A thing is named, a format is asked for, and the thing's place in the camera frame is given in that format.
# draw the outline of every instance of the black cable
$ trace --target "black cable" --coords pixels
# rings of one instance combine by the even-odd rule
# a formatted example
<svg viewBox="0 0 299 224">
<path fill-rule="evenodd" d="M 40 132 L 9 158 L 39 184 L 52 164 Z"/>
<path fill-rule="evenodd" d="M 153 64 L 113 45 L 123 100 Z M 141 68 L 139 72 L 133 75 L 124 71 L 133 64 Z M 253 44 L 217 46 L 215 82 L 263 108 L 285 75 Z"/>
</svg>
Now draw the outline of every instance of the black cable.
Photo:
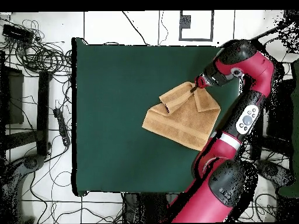
<svg viewBox="0 0 299 224">
<path fill-rule="evenodd" d="M 162 24 L 163 27 L 166 29 L 166 31 L 167 31 L 167 35 L 166 35 L 165 39 L 162 40 L 162 41 L 160 42 L 159 46 L 162 44 L 163 41 L 167 40 L 167 37 L 168 37 L 168 29 L 167 29 L 167 28 L 164 26 L 164 24 L 163 24 L 163 15 L 164 15 L 164 11 L 165 11 L 165 10 L 163 10 L 162 17 L 161 17 L 161 24 Z"/>
<path fill-rule="evenodd" d="M 55 177 L 55 179 L 54 180 L 52 180 L 53 181 L 53 184 L 52 184 L 52 189 L 51 189 L 51 215 L 49 216 L 49 217 L 51 217 L 52 216 L 52 219 L 53 219 L 53 223 L 55 222 L 55 210 L 56 210 L 56 207 L 57 207 L 57 204 L 56 203 L 53 203 L 53 187 L 54 187 L 54 185 L 56 184 L 57 185 L 57 183 L 56 183 L 56 179 L 61 175 L 61 174 L 63 174 L 63 173 L 70 173 L 70 172 L 68 172 L 68 171 L 62 171 L 61 173 L 59 173 L 56 177 Z"/>
<path fill-rule="evenodd" d="M 41 217 L 44 215 L 44 213 L 46 212 L 46 210 L 47 210 L 47 208 L 48 208 L 48 204 L 47 204 L 43 199 L 41 199 L 41 198 L 39 198 L 37 195 L 35 195 L 35 193 L 32 191 L 32 184 L 33 184 L 33 182 L 34 182 L 34 179 L 35 179 L 35 171 L 33 172 L 33 180 L 32 180 L 32 182 L 31 182 L 31 184 L 30 184 L 30 188 L 29 188 L 29 190 L 30 190 L 30 192 L 32 193 L 33 196 L 35 196 L 38 200 L 44 202 L 45 205 L 46 205 L 46 208 L 44 209 L 43 213 L 40 215 L 39 219 L 37 220 L 37 224 L 39 224 Z"/>
<path fill-rule="evenodd" d="M 288 62 L 283 62 L 283 64 L 287 64 L 288 65 L 288 71 L 283 75 L 283 76 L 285 76 L 285 75 L 288 75 L 288 73 L 290 72 L 291 65 Z"/>
<path fill-rule="evenodd" d="M 113 41 L 105 42 L 105 43 L 103 43 L 102 45 L 106 45 L 106 44 L 116 44 L 116 45 L 119 45 L 118 42 L 113 42 Z"/>
<path fill-rule="evenodd" d="M 256 214 L 257 214 L 257 216 L 258 216 L 258 218 L 259 218 L 259 220 L 260 220 L 261 222 L 263 222 L 263 220 L 262 220 L 262 219 L 260 218 L 260 216 L 259 216 L 259 214 L 261 214 L 261 213 L 263 213 L 262 215 L 264 215 L 265 212 L 267 212 L 269 215 L 271 215 L 271 216 L 273 216 L 273 217 L 275 218 L 274 213 L 270 212 L 270 209 L 273 209 L 274 207 L 271 206 L 271 205 L 269 205 L 269 204 L 267 205 L 267 209 L 268 209 L 268 211 L 265 210 L 265 209 L 262 208 L 262 207 L 260 207 L 260 208 L 263 209 L 263 212 L 259 212 L 259 211 L 258 211 L 258 206 L 260 206 L 260 205 L 257 203 L 257 200 L 258 200 L 259 197 L 261 197 L 261 196 L 263 196 L 263 195 L 270 196 L 270 197 L 272 197 L 272 198 L 274 198 L 274 199 L 276 200 L 276 197 L 274 197 L 273 195 L 271 195 L 271 194 L 269 194 L 269 193 L 261 193 L 261 194 L 259 194 L 259 195 L 255 198 L 255 211 L 256 211 Z"/>
<path fill-rule="evenodd" d="M 135 31 L 140 35 L 140 37 L 142 38 L 144 44 L 146 44 L 148 46 L 148 43 L 145 42 L 143 36 L 141 35 L 141 33 L 136 29 L 136 27 L 133 25 L 133 23 L 131 22 L 130 18 L 126 15 L 126 13 L 124 13 L 124 11 L 122 11 L 122 13 L 125 15 L 125 17 L 128 19 L 128 21 L 130 22 L 130 24 L 132 25 L 132 27 L 135 29 Z"/>
<path fill-rule="evenodd" d="M 41 224 L 44 224 L 51 216 L 53 217 L 54 211 L 56 210 L 56 203 L 53 203 L 52 206 L 55 205 L 54 210 L 52 211 L 52 207 L 51 207 L 51 214 L 48 216 L 48 218 L 46 220 L 44 220 Z"/>
<path fill-rule="evenodd" d="M 15 50 L 15 56 L 19 62 L 19 65 L 23 66 L 25 71 L 38 73 L 39 71 L 49 71 L 52 75 L 57 75 L 57 72 L 63 72 L 65 67 L 71 67 L 71 51 L 64 54 L 61 47 L 54 43 L 44 43 L 41 40 L 44 38 L 44 34 L 38 30 L 39 24 L 37 21 L 31 21 L 31 28 L 24 27 L 24 22 L 21 25 L 17 25 L 9 22 L 13 26 L 30 31 L 34 34 L 31 44 L 23 44 L 19 41 L 7 38 L 4 42 L 5 47 L 9 47 L 10 52 Z M 31 49 L 32 54 L 28 54 L 27 50 Z"/>
<path fill-rule="evenodd" d="M 27 102 L 27 101 L 23 101 L 23 100 L 20 100 L 20 99 L 17 99 L 17 98 L 12 98 L 12 97 L 11 97 L 11 99 L 17 100 L 17 101 L 22 102 L 22 103 L 38 105 L 38 104 L 35 102 L 35 100 L 34 100 L 34 98 L 33 98 L 32 95 L 30 95 L 30 96 L 26 96 L 26 97 L 22 97 L 21 99 L 26 99 L 26 98 L 29 98 L 29 97 L 32 98 L 33 102 Z"/>
<path fill-rule="evenodd" d="M 58 163 L 58 161 L 60 160 L 61 156 L 62 156 L 62 154 L 60 155 L 59 159 L 55 162 L 54 166 Z M 33 187 L 34 179 L 35 179 L 35 172 L 34 172 L 34 177 L 33 177 L 32 183 L 31 183 L 31 185 L 30 185 L 30 191 L 31 191 L 31 193 L 32 193 L 33 195 L 34 195 L 34 193 L 33 193 L 33 191 L 32 191 L 32 187 Z M 37 221 L 37 224 L 39 224 L 39 221 L 40 221 L 41 217 L 45 214 L 45 212 L 46 212 L 46 210 L 47 210 L 47 208 L 48 208 L 48 204 L 47 204 L 44 200 L 42 200 L 41 198 L 37 197 L 36 195 L 34 195 L 34 196 L 35 196 L 36 198 L 38 198 L 39 200 L 43 201 L 43 202 L 46 204 L 46 208 L 45 208 L 45 210 L 44 210 L 43 213 L 40 215 L 39 220 Z"/>
<path fill-rule="evenodd" d="M 29 151 L 31 151 L 32 149 L 34 149 L 34 148 L 36 148 L 36 146 L 34 146 L 33 148 L 31 148 L 31 149 L 27 150 L 27 152 L 24 154 L 24 156 L 23 156 L 23 157 L 25 157 L 25 156 L 27 155 L 27 153 L 28 153 Z"/>
<path fill-rule="evenodd" d="M 295 30 L 295 29 L 296 29 L 296 28 L 288 29 L 288 30 L 285 30 L 285 31 L 280 31 L 280 33 L 287 33 L 287 32 L 293 31 L 293 30 Z M 271 43 L 271 42 L 274 41 L 274 40 L 278 40 L 278 39 L 280 39 L 279 36 L 278 36 L 278 37 L 275 37 L 275 38 L 271 38 L 270 40 L 268 40 L 267 42 L 265 42 L 263 46 L 265 47 L 267 44 Z"/>
<path fill-rule="evenodd" d="M 55 159 L 56 157 L 59 157 L 60 155 L 63 155 L 66 151 L 68 150 L 68 148 L 65 148 L 64 151 L 62 153 L 60 153 L 59 155 L 57 156 L 54 156 L 51 158 L 51 160 Z M 49 172 L 47 172 L 42 178 L 40 178 L 32 187 L 34 187 L 40 180 L 42 180 L 43 178 L 45 178 L 45 176 L 48 174 Z M 30 189 L 28 189 L 27 191 L 25 191 L 22 196 L 24 196 Z"/>
<path fill-rule="evenodd" d="M 57 135 L 57 136 L 55 136 L 55 138 L 52 140 L 51 154 L 52 154 L 52 150 L 53 150 L 53 142 L 54 142 L 54 140 L 55 140 L 57 137 L 60 137 L 60 136 Z M 58 160 L 56 161 L 56 163 L 60 160 L 60 158 L 61 158 L 62 155 L 63 155 L 63 153 L 59 155 L 59 158 L 58 158 Z M 50 155 L 50 159 L 49 159 L 49 171 L 48 171 L 48 173 L 50 174 L 50 178 L 51 178 L 53 184 L 55 184 L 55 185 L 57 185 L 57 186 L 59 186 L 59 187 L 67 187 L 67 186 L 69 186 L 69 185 L 71 184 L 71 183 L 69 183 L 68 185 L 59 185 L 59 184 L 57 184 L 57 183 L 55 182 L 55 180 L 57 179 L 57 177 L 58 177 L 61 173 L 69 173 L 69 174 L 71 174 L 71 173 L 68 172 L 68 171 L 61 172 L 58 176 L 56 176 L 55 180 L 53 180 L 52 175 L 51 175 L 51 169 L 52 169 L 53 167 L 52 167 L 52 168 L 50 168 L 50 167 L 51 167 L 51 155 Z"/>
<path fill-rule="evenodd" d="M 33 131 L 35 140 L 36 140 L 36 142 L 38 142 L 39 140 L 37 139 L 36 131 L 33 129 L 33 126 L 31 125 L 31 123 L 30 123 L 30 121 L 29 121 L 29 119 L 28 119 L 27 114 L 23 111 L 23 109 L 21 109 L 20 107 L 18 107 L 17 105 L 15 105 L 13 102 L 11 102 L 11 100 L 10 100 L 10 103 L 12 103 L 16 108 L 20 109 L 20 110 L 23 112 L 23 114 L 24 114 L 25 117 L 27 118 L 27 121 L 28 121 L 28 124 L 29 124 L 30 127 L 31 127 L 31 130 Z"/>
<path fill-rule="evenodd" d="M 281 62 L 284 60 L 284 58 L 286 57 L 286 55 L 287 55 L 287 52 L 285 53 L 285 55 L 284 55 L 283 59 L 281 60 Z"/>
<path fill-rule="evenodd" d="M 91 213 L 92 215 L 97 216 L 98 218 L 101 218 L 102 220 L 104 220 L 104 221 L 107 222 L 107 223 L 114 223 L 114 222 L 111 222 L 111 221 L 106 220 L 107 218 L 111 218 L 111 216 L 107 216 L 107 217 L 104 218 L 104 217 L 102 217 L 102 216 L 100 216 L 100 215 L 97 215 L 97 214 L 93 213 L 90 209 L 87 209 L 87 208 L 81 208 L 81 209 L 78 209 L 78 210 L 73 211 L 73 212 L 62 213 L 62 214 L 55 220 L 54 224 L 56 224 L 57 221 L 59 220 L 59 218 L 60 218 L 61 216 L 63 216 L 63 215 L 70 215 L 70 214 L 74 214 L 74 213 L 77 213 L 77 212 L 80 212 L 80 211 L 83 211 L 83 210 L 86 210 L 86 211 L 88 211 L 89 213 Z"/>
</svg>

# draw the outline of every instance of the brown towel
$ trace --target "brown towel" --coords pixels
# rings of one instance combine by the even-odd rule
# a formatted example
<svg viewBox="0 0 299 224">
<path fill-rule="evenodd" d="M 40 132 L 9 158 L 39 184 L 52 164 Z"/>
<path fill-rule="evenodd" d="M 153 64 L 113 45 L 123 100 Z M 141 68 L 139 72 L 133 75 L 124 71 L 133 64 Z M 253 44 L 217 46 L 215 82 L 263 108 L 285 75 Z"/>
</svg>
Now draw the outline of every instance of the brown towel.
<svg viewBox="0 0 299 224">
<path fill-rule="evenodd" d="M 188 148 L 202 150 L 220 113 L 205 89 L 190 90 L 185 82 L 160 96 L 162 103 L 147 111 L 142 127 Z"/>
</svg>

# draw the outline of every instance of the red robot arm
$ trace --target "red robot arm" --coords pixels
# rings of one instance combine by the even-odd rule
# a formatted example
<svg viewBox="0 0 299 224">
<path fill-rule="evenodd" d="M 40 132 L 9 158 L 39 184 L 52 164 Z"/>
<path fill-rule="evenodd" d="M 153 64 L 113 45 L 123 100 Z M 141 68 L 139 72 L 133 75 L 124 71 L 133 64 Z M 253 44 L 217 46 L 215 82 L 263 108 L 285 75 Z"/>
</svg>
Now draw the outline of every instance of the red robot arm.
<svg viewBox="0 0 299 224">
<path fill-rule="evenodd" d="M 196 78 L 196 87 L 222 86 L 244 75 L 252 78 L 250 91 L 240 95 L 227 121 L 216 128 L 196 156 L 195 179 L 171 203 L 168 222 L 223 222 L 230 214 L 244 184 L 242 166 L 233 161 L 263 110 L 270 94 L 275 67 L 248 40 L 234 40 L 224 47 Z"/>
</svg>

